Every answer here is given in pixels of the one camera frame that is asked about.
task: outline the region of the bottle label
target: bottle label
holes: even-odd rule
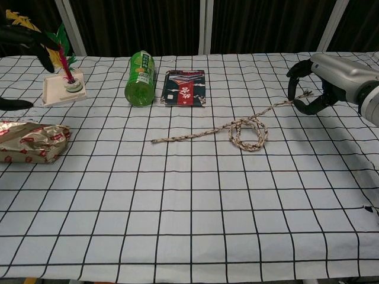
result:
[[[153,75],[154,60],[149,53],[141,51],[131,57],[128,83],[143,82],[153,85]]]

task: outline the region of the feather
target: feather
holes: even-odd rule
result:
[[[35,25],[30,22],[30,19],[28,17],[20,16],[18,12],[7,10],[5,15],[7,16],[8,20],[13,20],[12,25],[22,25],[23,27],[27,27],[31,30],[41,32]],[[75,54],[73,54],[69,60],[66,58],[70,50],[70,43],[67,38],[65,26],[63,23],[61,23],[59,26],[56,34],[47,33],[47,36],[60,46],[59,51],[47,49],[49,52],[50,60],[55,67],[61,67],[65,71],[69,83],[74,82],[75,80],[71,74],[71,68],[69,68],[69,66],[70,64],[76,62],[76,59]]]
[[[74,63],[74,62],[76,62],[77,60],[76,60],[76,57],[75,57],[75,53],[73,53],[72,55],[71,55],[71,57],[69,58],[69,60],[68,60],[68,65],[70,66],[72,63]]]
[[[67,56],[69,54],[69,50],[70,50],[70,43],[69,43],[69,40],[67,39],[67,35],[65,32],[65,26],[63,25],[63,23],[61,23],[61,25],[58,28],[56,38],[57,38],[56,42],[60,43],[60,45],[63,48],[63,54],[65,56]]]
[[[7,17],[7,19],[14,20],[12,25],[19,24],[19,25],[22,25],[23,27],[27,27],[31,30],[40,32],[40,30],[30,22],[28,17],[19,16],[18,14],[19,14],[18,12],[12,12],[11,10],[5,11],[5,16]]]
[[[30,22],[30,19],[28,17],[20,16],[18,12],[12,12],[11,10],[7,10],[5,12],[5,15],[7,19],[13,20],[12,25],[22,25],[23,27],[29,28],[34,31],[39,31],[41,32],[35,25],[33,25]],[[52,33],[48,33],[47,36],[49,36],[52,40]],[[55,67],[63,67],[62,62],[60,61],[59,58],[59,52],[54,51],[51,49],[47,49],[47,52],[49,52],[50,60],[52,61],[53,65]]]

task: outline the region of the white base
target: white base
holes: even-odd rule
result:
[[[75,79],[79,79],[83,86],[83,89],[79,92],[69,93],[66,91],[65,83],[67,82],[67,79],[64,78],[65,76],[63,74],[55,74],[44,78],[42,94],[42,105],[44,107],[67,104],[69,102],[81,101],[87,98],[83,72],[79,69],[75,70],[75,72],[72,73],[72,76]]]

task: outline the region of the green feather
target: green feather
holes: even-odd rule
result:
[[[69,43],[69,40],[67,39],[65,26],[63,25],[63,23],[61,23],[61,25],[59,26],[56,37],[57,37],[58,42],[63,47],[64,55],[67,56],[70,51],[70,43]]]
[[[58,38],[57,38],[57,36],[54,33],[46,33],[46,35],[49,37],[49,39],[51,39],[55,43],[59,43],[58,42]]]
[[[70,66],[72,63],[76,62],[75,53],[71,55],[71,57],[67,60],[68,65]]]

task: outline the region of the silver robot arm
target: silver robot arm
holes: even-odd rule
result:
[[[316,114],[337,101],[358,105],[358,112],[379,126],[379,71],[348,59],[314,54],[310,59],[295,64],[287,76],[288,98],[295,97],[300,77],[314,73],[322,80],[323,94],[309,105],[294,100],[297,109],[307,115]]]

